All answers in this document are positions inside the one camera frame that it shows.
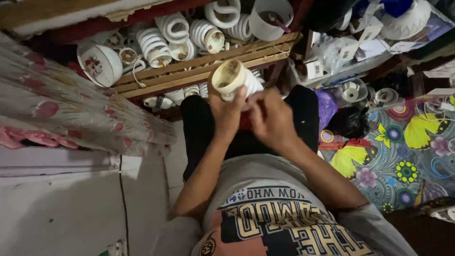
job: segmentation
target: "floral curtain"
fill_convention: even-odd
[[[172,124],[0,33],[0,144],[23,139],[113,154],[163,154],[174,144]]]

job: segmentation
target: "hand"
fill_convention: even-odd
[[[224,102],[210,83],[207,88],[208,104],[215,119],[214,139],[222,140],[229,145],[238,131],[240,112],[246,105],[247,88],[239,87],[232,102]]]
[[[276,91],[257,92],[248,98],[250,121],[256,137],[280,155],[302,140],[294,128],[292,109]]]

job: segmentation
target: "person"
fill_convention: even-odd
[[[208,85],[181,105],[185,185],[153,255],[416,255],[363,194],[320,158],[318,98],[295,86],[236,91]],[[251,130],[238,130],[249,108]]]

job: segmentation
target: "purple plastic bag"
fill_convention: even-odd
[[[321,133],[338,111],[338,105],[329,92],[315,91],[315,93],[319,100],[319,133]]]

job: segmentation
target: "black pants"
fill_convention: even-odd
[[[297,135],[314,151],[318,150],[319,103],[316,94],[297,85],[284,101],[292,108]],[[186,182],[197,167],[215,133],[215,120],[210,106],[200,96],[186,98],[180,107],[187,146],[188,165],[183,173]],[[224,159],[248,154],[273,154],[272,149],[258,141],[251,131],[238,131]]]

